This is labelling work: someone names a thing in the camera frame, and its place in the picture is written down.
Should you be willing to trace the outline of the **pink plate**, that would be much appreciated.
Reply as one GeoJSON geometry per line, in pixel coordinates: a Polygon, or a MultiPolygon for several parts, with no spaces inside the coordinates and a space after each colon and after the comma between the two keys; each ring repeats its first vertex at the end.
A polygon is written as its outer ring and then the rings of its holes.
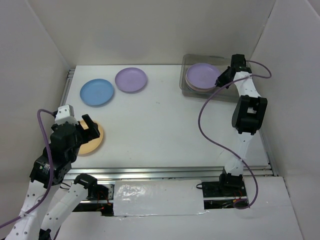
{"type": "Polygon", "coordinates": [[[212,93],[214,90],[215,90],[215,86],[214,87],[211,87],[211,88],[197,88],[197,87],[194,87],[194,86],[187,86],[188,89],[190,89],[190,91],[193,91],[193,92],[196,92],[196,93],[200,93],[200,94],[207,94],[207,93],[212,93]]]}

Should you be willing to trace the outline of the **aluminium frame rail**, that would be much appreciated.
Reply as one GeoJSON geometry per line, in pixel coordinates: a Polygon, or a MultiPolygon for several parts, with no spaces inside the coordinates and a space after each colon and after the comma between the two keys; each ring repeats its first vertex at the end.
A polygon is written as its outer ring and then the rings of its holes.
{"type": "Polygon", "coordinates": [[[121,65],[78,65],[63,100],[75,117],[88,114],[104,131],[93,153],[79,156],[66,175],[81,173],[100,180],[217,177],[238,149],[232,127],[236,103],[187,97],[180,89],[180,65],[142,65],[144,90],[129,94],[115,89],[112,99],[90,107],[80,98],[93,79],[111,83],[121,65]]]}

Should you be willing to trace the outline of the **purple plate rear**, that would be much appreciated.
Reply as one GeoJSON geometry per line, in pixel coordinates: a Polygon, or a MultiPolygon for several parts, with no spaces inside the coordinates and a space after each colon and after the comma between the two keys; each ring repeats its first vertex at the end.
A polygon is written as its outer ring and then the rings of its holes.
{"type": "Polygon", "coordinates": [[[114,81],[119,90],[131,94],[141,91],[147,85],[148,77],[140,68],[127,67],[116,74],[114,81]]]}

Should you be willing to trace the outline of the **blue plate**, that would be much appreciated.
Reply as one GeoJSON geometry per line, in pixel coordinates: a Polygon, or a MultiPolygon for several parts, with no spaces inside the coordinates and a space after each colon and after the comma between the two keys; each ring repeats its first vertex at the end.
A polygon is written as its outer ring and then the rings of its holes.
{"type": "Polygon", "coordinates": [[[81,100],[90,107],[108,103],[114,95],[114,86],[105,79],[97,78],[86,82],[80,89],[81,100]]]}

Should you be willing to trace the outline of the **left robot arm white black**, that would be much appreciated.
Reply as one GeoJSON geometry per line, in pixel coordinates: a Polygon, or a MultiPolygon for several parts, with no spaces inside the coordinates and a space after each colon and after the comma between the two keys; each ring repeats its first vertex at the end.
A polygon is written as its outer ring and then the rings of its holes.
{"type": "Polygon", "coordinates": [[[12,224],[7,240],[55,240],[63,222],[83,200],[92,200],[99,193],[98,180],[79,174],[63,198],[50,209],[50,204],[76,160],[80,146],[100,137],[97,123],[82,115],[87,125],[65,120],[52,125],[52,134],[45,136],[45,149],[34,162],[30,182],[18,217],[1,225],[12,224]]]}

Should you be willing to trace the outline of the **purple plate front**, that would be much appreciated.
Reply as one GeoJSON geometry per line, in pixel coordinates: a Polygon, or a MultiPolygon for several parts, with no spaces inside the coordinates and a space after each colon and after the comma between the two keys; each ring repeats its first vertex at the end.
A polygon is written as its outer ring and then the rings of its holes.
{"type": "Polygon", "coordinates": [[[198,90],[210,90],[216,87],[216,80],[221,75],[220,70],[208,63],[196,63],[186,71],[187,84],[198,90]]]}

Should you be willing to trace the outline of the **purple plate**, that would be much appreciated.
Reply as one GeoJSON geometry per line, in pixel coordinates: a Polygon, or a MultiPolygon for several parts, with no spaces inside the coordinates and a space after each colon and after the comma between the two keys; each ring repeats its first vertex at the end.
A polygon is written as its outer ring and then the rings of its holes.
{"type": "Polygon", "coordinates": [[[221,75],[220,70],[208,63],[196,63],[186,71],[187,84],[198,90],[210,90],[216,87],[216,80],[221,75]]]}
{"type": "Polygon", "coordinates": [[[141,91],[147,85],[148,77],[140,68],[127,67],[116,74],[114,81],[119,90],[131,94],[141,91]]]}

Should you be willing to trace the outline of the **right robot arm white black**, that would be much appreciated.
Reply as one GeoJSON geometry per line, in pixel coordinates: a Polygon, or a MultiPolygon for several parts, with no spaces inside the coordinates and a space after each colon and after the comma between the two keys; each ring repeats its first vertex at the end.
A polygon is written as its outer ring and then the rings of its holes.
{"type": "Polygon", "coordinates": [[[237,89],[239,99],[232,115],[231,125],[237,132],[238,147],[223,167],[217,184],[223,196],[238,192],[243,185],[244,163],[249,143],[261,128],[268,100],[257,92],[253,82],[252,70],[243,54],[234,54],[230,66],[217,78],[216,86],[221,88],[231,82],[237,89]]]}

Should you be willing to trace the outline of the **white foil cover panel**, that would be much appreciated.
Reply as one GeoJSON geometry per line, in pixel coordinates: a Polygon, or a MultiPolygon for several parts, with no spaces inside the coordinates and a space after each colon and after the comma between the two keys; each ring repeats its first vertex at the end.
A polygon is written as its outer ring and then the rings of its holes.
{"type": "Polygon", "coordinates": [[[188,216],[205,212],[200,180],[117,181],[113,213],[117,217],[188,216]]]}

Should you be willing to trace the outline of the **orange plate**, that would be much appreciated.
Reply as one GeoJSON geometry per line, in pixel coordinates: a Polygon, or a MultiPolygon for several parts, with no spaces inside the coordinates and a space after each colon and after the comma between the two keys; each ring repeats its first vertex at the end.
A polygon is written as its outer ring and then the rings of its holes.
{"type": "Polygon", "coordinates": [[[98,131],[100,133],[100,136],[98,138],[90,140],[88,143],[82,144],[79,151],[78,151],[78,155],[80,155],[80,156],[84,156],[84,155],[88,155],[88,154],[93,153],[95,150],[97,150],[100,147],[100,145],[103,142],[104,130],[103,130],[102,126],[97,121],[94,121],[94,123],[96,123],[98,126],[98,131]]]}

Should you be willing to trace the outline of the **clear plastic bin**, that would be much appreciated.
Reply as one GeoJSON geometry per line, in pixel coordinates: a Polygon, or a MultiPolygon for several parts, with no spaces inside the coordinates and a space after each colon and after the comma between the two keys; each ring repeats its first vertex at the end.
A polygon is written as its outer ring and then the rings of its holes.
{"type": "MultiPolygon", "coordinates": [[[[213,93],[215,93],[218,88],[214,89],[211,93],[197,93],[190,91],[186,84],[186,72],[189,67],[198,63],[206,63],[217,67],[222,73],[227,69],[227,66],[231,64],[230,58],[224,58],[216,55],[200,55],[200,54],[186,54],[182,58],[181,72],[179,87],[182,94],[186,97],[197,98],[197,99],[208,99],[213,93]]],[[[239,93],[236,86],[233,84],[228,89],[223,89],[220,91],[214,99],[221,102],[237,103],[239,99],[239,93]]]]}

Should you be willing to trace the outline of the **cream plate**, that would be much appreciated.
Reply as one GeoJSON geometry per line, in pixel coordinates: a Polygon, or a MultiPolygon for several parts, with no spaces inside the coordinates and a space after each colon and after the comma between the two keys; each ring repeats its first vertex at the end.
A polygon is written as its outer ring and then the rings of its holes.
{"type": "Polygon", "coordinates": [[[196,92],[200,92],[200,93],[208,93],[210,91],[213,91],[216,88],[216,85],[214,85],[213,87],[210,87],[210,88],[199,88],[199,87],[192,85],[188,80],[186,80],[186,84],[191,90],[196,91],[196,92]]]}

